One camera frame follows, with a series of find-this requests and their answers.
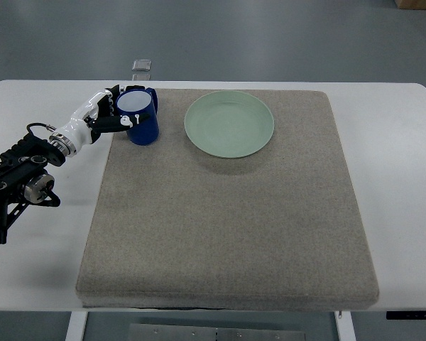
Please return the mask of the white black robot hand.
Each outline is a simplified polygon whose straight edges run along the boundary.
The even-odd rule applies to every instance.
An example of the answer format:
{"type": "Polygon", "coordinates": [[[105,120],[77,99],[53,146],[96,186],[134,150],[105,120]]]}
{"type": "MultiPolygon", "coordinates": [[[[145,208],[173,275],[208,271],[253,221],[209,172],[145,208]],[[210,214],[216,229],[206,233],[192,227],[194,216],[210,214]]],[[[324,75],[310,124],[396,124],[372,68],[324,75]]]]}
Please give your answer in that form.
{"type": "Polygon", "coordinates": [[[138,124],[138,116],[120,115],[116,108],[118,96],[128,87],[116,85],[96,93],[71,116],[69,122],[50,136],[52,144],[60,144],[65,154],[73,156],[87,144],[93,144],[101,134],[127,131],[138,124]]]}

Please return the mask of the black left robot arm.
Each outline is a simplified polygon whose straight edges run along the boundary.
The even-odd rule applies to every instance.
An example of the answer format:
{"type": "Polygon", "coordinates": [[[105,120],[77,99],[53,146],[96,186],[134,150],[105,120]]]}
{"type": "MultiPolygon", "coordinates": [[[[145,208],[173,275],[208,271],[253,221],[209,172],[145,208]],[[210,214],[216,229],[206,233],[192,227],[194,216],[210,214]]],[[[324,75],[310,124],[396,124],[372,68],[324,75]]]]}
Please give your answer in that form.
{"type": "Polygon", "coordinates": [[[53,192],[55,179],[45,167],[61,166],[76,151],[60,133],[53,133],[48,140],[37,137],[32,132],[34,126],[55,131],[48,124],[28,124],[27,134],[0,155],[0,244],[6,243],[9,228],[28,206],[60,205],[53,192]]]}

